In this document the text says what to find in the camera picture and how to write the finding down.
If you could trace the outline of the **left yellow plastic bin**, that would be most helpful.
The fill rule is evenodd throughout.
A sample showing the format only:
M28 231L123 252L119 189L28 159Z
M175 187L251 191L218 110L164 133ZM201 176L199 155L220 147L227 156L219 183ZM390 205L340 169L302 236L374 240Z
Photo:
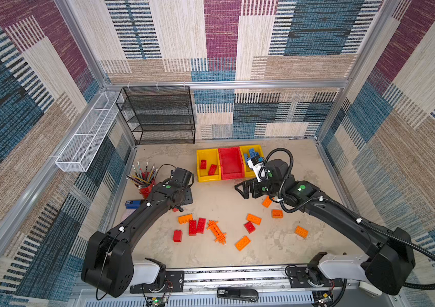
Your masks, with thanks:
M205 150L197 150L197 169L198 169L198 181L199 182L212 182L221 180L221 163L219 161L218 149L205 149ZM201 170L199 168L199 164L201 160L207 161L207 169ZM208 176L208 170L211 165L217 165L217 171L214 176Z

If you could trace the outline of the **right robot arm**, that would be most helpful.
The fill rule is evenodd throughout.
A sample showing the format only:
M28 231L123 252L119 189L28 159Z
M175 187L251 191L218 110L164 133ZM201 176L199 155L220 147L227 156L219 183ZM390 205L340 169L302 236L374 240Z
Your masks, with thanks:
M361 256L333 255L319 252L304 270L308 283L321 287L328 281L356 280L372 285L388 295L397 295L403 287L416 290L435 290L435 282L419 284L408 282L416 266L415 252L435 263L435 255L413 243L405 230L390 230L366 220L341 203L330 198L316 185L296 180L292 174L294 158L286 148L289 162L262 157L254 150L244 154L244 162L255 174L254 179L235 186L245 199L266 196L280 205L285 213L306 213L329 225L359 247Z

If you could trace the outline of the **yellow plastic bin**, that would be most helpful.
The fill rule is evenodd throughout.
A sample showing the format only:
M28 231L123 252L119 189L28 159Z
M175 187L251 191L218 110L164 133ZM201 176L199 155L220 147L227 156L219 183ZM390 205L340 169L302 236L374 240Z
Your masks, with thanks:
M255 177L254 171L248 166L248 159L253 156L260 156L261 158L264 158L265 156L263 154L262 147L260 145L245 145L240 146L239 148L244 161L245 178Z
M198 169L198 181L199 182L212 182L221 180L221 163L219 161L218 149L205 149L205 150L197 150L197 169ZM199 164L201 160L207 161L207 169L201 170L199 168ZM208 176L208 170L211 165L217 165L217 171L214 176Z

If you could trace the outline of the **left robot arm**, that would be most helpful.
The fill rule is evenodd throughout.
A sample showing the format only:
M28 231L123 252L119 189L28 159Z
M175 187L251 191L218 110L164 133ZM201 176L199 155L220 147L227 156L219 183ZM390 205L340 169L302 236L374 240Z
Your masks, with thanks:
M166 266L152 258L134 262L132 252L161 216L173 209L183 211L193 183L193 173L176 168L129 217L106 233L95 232L88 240L81 280L114 298L132 287L162 290L167 284Z

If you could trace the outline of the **red metal pencil cup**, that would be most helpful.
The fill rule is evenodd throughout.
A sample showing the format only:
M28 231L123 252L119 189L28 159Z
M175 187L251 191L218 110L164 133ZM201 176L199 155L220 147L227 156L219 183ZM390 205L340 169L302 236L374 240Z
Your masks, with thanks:
M155 180L153 179L149 185L143 188L139 188L139 194L143 197L143 199L147 199L149 197L154 186L155 186Z

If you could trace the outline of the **right yellow plastic bin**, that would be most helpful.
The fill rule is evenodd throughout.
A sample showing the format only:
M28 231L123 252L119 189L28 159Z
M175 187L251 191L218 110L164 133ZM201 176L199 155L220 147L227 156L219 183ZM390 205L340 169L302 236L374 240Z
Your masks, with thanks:
M240 146L239 148L244 161L245 178L255 177L254 171L248 166L248 159L253 156L260 156L261 158L264 158L265 156L263 154L262 147L260 145L245 145Z

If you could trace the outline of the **black remote on rail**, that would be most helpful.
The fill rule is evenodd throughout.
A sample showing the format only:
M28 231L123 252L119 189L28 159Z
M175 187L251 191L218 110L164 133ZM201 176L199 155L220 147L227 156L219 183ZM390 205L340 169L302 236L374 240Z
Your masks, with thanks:
M259 295L258 291L255 289L221 287L217 289L217 297L221 299L256 303L258 301Z

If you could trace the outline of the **orange lego brick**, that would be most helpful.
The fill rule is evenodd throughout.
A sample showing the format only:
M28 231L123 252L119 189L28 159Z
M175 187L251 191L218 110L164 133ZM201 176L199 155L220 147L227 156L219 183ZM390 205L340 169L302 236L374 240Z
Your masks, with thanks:
M272 210L272 214L271 214L272 218L275 219L282 219L283 218L283 211L281 210Z
M297 226L296 229L295 229L295 234L299 235L303 239L306 239L307 236L308 236L308 230L304 229L301 226Z
M189 223L190 221L193 220L193 215L192 214L186 214L184 216L180 216L178 217L178 222L182 225L182 224L186 224Z
M265 208L269 208L271 204L272 204L272 200L269 197L266 197L262 202L262 205Z
M241 240L239 240L236 244L235 247L239 250L242 251L249 243L251 242L251 240L249 239L248 236L244 236Z
M246 218L249 222L256 224L256 225L260 225L262 222L262 219L260 217L254 216L252 214L248 214L247 218Z

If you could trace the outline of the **blue stapler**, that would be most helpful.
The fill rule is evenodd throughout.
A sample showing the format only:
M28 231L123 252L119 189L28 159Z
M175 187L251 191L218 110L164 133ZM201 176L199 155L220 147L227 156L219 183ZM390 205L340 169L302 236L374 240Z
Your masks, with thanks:
M127 209L138 209L141 206L141 200L128 200L125 202L125 207Z

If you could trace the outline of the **red plastic bin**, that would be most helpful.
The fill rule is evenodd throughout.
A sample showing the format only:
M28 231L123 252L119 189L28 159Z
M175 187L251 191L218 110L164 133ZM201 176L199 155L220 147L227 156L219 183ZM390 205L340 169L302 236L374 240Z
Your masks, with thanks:
M239 147L219 148L218 154L222 180L244 178L244 163Z

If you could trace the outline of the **pink calculator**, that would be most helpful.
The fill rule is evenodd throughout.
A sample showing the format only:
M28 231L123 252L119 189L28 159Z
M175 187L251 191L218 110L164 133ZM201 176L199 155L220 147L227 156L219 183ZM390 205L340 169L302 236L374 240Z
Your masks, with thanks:
M126 209L123 215L121 216L121 222L125 221L126 218L128 218L133 212L134 212L133 209Z

